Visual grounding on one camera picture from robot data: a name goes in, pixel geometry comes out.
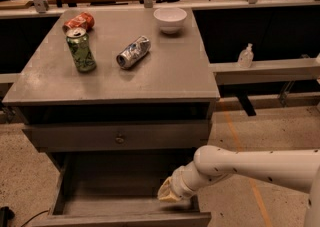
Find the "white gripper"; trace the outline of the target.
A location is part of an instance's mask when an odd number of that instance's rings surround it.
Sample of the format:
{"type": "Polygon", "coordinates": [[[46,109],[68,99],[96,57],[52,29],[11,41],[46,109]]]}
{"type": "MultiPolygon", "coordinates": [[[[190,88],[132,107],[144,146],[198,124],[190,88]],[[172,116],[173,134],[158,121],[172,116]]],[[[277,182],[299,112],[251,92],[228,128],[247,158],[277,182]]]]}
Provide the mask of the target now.
{"type": "Polygon", "coordinates": [[[176,203],[189,199],[199,190],[200,176],[193,165],[181,166],[160,186],[157,198],[161,202],[176,203]]]}

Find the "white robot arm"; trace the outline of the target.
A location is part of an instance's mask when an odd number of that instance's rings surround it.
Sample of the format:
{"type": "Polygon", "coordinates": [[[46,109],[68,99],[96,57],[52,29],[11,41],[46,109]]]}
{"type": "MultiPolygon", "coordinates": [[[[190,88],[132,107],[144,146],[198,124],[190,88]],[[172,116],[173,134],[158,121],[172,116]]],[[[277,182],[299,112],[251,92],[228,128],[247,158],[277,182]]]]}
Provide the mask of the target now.
{"type": "Polygon", "coordinates": [[[206,145],[193,160],[174,170],[158,190],[158,199],[178,202],[198,190],[237,174],[307,193],[304,227],[320,227],[320,151],[280,150],[235,152],[206,145]]]}

